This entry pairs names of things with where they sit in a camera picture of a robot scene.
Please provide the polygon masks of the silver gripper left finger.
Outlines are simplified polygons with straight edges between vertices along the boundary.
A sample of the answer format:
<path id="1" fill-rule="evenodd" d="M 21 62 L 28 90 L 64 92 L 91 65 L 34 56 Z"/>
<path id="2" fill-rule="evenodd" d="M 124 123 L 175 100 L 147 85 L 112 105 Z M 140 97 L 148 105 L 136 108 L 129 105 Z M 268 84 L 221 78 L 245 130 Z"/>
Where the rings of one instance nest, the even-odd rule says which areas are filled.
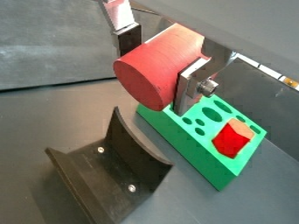
<path id="1" fill-rule="evenodd" d="M 117 56 L 141 45 L 141 25 L 135 21 L 128 0 L 97 0 L 111 29 Z"/>

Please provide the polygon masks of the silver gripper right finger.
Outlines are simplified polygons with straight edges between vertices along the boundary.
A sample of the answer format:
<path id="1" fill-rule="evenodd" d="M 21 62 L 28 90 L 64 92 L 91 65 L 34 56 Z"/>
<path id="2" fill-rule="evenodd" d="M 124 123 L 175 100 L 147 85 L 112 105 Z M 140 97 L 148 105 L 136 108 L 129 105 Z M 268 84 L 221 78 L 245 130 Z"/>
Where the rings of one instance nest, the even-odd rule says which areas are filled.
<path id="1" fill-rule="evenodd" d="M 203 96 L 211 97 L 219 87 L 215 75 L 237 57 L 237 53 L 208 38 L 203 40 L 201 56 L 177 73 L 172 111 L 181 116 Z"/>

